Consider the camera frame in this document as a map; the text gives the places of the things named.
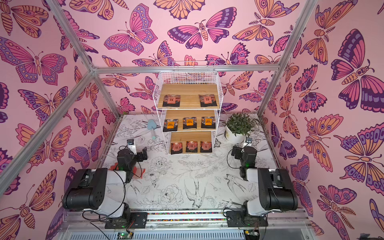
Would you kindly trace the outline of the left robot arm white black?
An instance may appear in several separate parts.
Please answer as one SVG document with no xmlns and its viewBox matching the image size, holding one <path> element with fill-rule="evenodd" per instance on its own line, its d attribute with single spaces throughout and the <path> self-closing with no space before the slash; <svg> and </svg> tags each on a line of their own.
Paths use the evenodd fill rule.
<svg viewBox="0 0 384 240">
<path fill-rule="evenodd" d="M 130 145 L 119 149 L 117 170 L 98 168 L 77 171 L 63 196 L 63 208 L 70 211 L 93 211 L 112 220 L 130 220 L 131 210 L 125 203 L 126 184 L 136 176 L 136 164 L 148 159 L 146 147 L 138 153 L 132 149 Z M 109 197 L 107 190 L 110 185 L 119 184 L 123 187 L 123 199 L 120 201 Z"/>
</svg>

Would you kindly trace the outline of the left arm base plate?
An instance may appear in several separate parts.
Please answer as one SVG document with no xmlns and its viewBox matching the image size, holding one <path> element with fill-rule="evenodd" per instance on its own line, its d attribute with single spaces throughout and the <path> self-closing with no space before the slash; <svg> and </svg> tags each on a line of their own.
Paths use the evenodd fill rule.
<svg viewBox="0 0 384 240">
<path fill-rule="evenodd" d="M 108 218 L 105 224 L 105 229 L 144 229 L 147 224 L 147 212 L 133 212 L 119 218 Z"/>
</svg>

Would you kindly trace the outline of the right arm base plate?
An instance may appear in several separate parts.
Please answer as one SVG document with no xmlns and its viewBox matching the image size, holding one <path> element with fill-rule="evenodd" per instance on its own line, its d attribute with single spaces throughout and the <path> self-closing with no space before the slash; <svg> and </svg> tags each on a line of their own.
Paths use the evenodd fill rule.
<svg viewBox="0 0 384 240">
<path fill-rule="evenodd" d="M 226 211 L 224 213 L 228 227 L 268 227 L 266 217 L 250 216 L 241 211 Z"/>
</svg>

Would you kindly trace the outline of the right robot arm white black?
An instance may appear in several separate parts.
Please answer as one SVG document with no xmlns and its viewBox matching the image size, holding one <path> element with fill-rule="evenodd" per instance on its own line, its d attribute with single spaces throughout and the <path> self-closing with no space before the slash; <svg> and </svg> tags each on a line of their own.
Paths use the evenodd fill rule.
<svg viewBox="0 0 384 240">
<path fill-rule="evenodd" d="M 273 212 L 295 211 L 299 201 L 289 173 L 285 169 L 268 169 L 256 167 L 258 151 L 245 145 L 234 146 L 230 155 L 240 161 L 237 168 L 240 178 L 257 185 L 258 198 L 245 201 L 241 212 L 243 217 L 265 217 Z"/>
</svg>

